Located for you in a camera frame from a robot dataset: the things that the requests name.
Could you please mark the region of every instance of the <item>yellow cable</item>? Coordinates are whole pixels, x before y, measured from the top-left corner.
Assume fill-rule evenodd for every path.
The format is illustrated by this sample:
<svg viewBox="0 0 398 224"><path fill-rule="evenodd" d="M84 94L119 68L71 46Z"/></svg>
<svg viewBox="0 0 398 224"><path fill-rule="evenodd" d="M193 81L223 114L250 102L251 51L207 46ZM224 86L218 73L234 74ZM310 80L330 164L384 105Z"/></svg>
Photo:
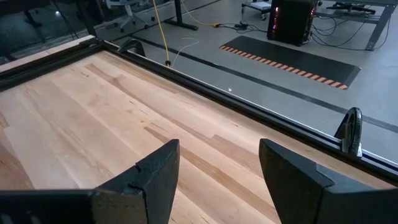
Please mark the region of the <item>yellow cable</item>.
<svg viewBox="0 0 398 224"><path fill-rule="evenodd" d="M169 49L167 48L167 43L166 43L166 38L164 37L164 33L163 33L163 29L162 29L162 24L160 23L160 19L159 19L159 14L157 13L157 7L156 7L156 2L155 0L152 0L154 3L154 8L155 8L155 13L156 13L156 18L157 18L157 23L159 25L159 29L160 29L160 33L162 34L163 37L163 43L166 49L166 65L169 67L170 65L167 64L167 62L169 62Z"/></svg>
<svg viewBox="0 0 398 224"><path fill-rule="evenodd" d="M184 0L181 0L181 3L182 3L182 6L183 6L184 9L185 9L185 12L187 12L187 14L188 14L194 21L196 21L197 23L202 24L202 25L205 25L205 26L212 26L212 27L216 27L217 25L219 25L219 23L208 24L208 23L205 23L205 22L200 22L200 21L198 21L197 19L195 19L195 18L191 15L191 13L188 11L187 7L185 7Z"/></svg>

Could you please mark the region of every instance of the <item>black metal frame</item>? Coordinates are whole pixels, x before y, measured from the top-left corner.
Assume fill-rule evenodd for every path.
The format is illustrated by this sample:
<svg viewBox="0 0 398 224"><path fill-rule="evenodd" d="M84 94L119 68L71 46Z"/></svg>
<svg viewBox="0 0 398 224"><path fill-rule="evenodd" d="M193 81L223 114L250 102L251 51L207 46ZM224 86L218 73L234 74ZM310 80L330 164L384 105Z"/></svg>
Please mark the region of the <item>black metal frame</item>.
<svg viewBox="0 0 398 224"><path fill-rule="evenodd" d="M0 91L12 88L40 75L46 74L84 57L106 50L145 68L163 78L207 97L259 123L299 140L313 148L333 156L368 174L398 186L398 165L363 150L361 158L341 150L341 140L312 129L271 110L252 104L214 86L203 83L176 70L149 60L130 51L118 52L118 47L101 39L92 38L69 49L48 55L19 67L0 73Z"/></svg>

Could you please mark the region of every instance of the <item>light wood surface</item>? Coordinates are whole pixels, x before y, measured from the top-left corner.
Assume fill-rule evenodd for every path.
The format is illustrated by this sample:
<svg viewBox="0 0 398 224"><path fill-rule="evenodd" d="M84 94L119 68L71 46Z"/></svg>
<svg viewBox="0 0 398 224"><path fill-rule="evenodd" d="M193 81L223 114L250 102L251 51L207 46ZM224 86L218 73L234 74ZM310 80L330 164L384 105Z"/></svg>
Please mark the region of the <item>light wood surface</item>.
<svg viewBox="0 0 398 224"><path fill-rule="evenodd" d="M96 187L173 138L181 158L169 223L280 223L261 172L260 138L392 187L100 52L0 93L0 189Z"/></svg>

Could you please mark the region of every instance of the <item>white cable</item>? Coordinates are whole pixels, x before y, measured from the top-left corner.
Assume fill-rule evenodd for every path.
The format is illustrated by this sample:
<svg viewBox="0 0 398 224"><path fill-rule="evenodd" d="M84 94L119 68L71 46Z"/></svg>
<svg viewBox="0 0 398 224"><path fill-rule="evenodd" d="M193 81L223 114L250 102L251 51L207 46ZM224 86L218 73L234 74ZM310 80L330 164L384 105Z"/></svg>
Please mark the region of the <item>white cable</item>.
<svg viewBox="0 0 398 224"><path fill-rule="evenodd" d="M199 44L199 42L200 42L198 39L193 38L193 37L182 37L181 39L182 39L182 40L192 39L192 40L196 40L196 42L193 43L193 44L188 44L188 45L182 47L182 48L178 51L177 55L176 55L175 58L174 58L174 61L173 61L173 64L172 64L171 68L174 66L175 61L176 61L178 55L180 54L180 52L181 52L184 48L186 48L186 47L191 47L191 46L193 46L193 45L195 45L195 44Z"/></svg>

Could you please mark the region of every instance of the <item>gray floor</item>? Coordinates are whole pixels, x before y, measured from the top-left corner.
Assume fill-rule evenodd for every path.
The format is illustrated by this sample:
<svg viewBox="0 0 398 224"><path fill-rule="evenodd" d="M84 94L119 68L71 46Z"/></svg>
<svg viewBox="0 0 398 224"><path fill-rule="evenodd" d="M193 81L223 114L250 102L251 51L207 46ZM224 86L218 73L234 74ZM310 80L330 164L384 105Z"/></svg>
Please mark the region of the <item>gray floor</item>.
<svg viewBox="0 0 398 224"><path fill-rule="evenodd" d="M186 1L185 4L188 9L191 10L214 1L215 0L189 0ZM242 2L244 2L244 0L219 0L214 4L193 11L192 15L202 22L238 23L241 20ZM326 7L327 5L328 2L324 2L322 7ZM373 7L373 9L377 9L377 13L380 14L379 8ZM175 15L174 5L169 2L159 6L159 14L161 20L173 17ZM121 44L130 38L128 34L136 32L134 35L138 37L163 45L159 26L156 25L156 22L150 21L150 17L154 16L153 10L142 11L139 13L139 16L145 19L150 25L154 26L147 30L141 30L144 25L138 22L136 25L129 24L125 28L125 33L120 33L117 28L109 29L108 23L98 26L96 28L97 33L99 37L103 39L116 39L114 43ZM183 16L184 21L189 24L198 25L198 31L187 30L164 23L162 27L167 39L167 45L173 49L180 50L186 45L198 42L193 46L184 48L183 52L256 77L270 84L322 100L330 105L345 109L349 109L353 106L361 108L363 115L369 118L368 120L371 120L371 118L377 119L385 122L387 126L386 128L382 128L370 122L364 122L361 140L363 147L382 157L398 162L398 152L394 147L398 142L398 134L396 131L396 129L398 129L398 119L396 118L398 105L395 100L398 94L396 88L396 83L398 83L398 65L395 63L396 57L398 56L398 45L394 44L393 41L398 34L398 24L395 22L397 17L397 13L393 14L389 29L389 38L384 46L373 52L334 49L318 45L314 41L311 41L307 45L296 47L280 42L269 41L266 38L266 34L261 32L245 34L246 36L259 40L269 41L274 44L361 67L362 70L359 75L347 90L339 90L326 86L325 84L285 72L278 68L262 65L253 60L241 58L238 55L220 50L218 48L219 46L240 35L234 30L215 29L196 24L187 14ZM252 9L246 10L245 20L250 24L257 25L261 29L267 28L268 20L262 21L260 14ZM321 19L315 19L314 24L321 28L331 27L333 25L331 20ZM338 26L336 32L332 36L323 40L330 44L342 43L351 37L360 25L361 24L357 22L346 22ZM355 38L344 45L344 47L364 49L373 28L373 25L364 25ZM386 30L376 46L381 45L385 34ZM148 58L160 63L165 62L165 50L148 44L144 44L144 48ZM173 62L174 59L175 54L170 53L170 60ZM217 70L181 55L176 59L173 68L331 135L335 133L344 116L343 113L330 110L324 106L318 106L308 100L303 100L247 79L237 77L233 74Z"/></svg>

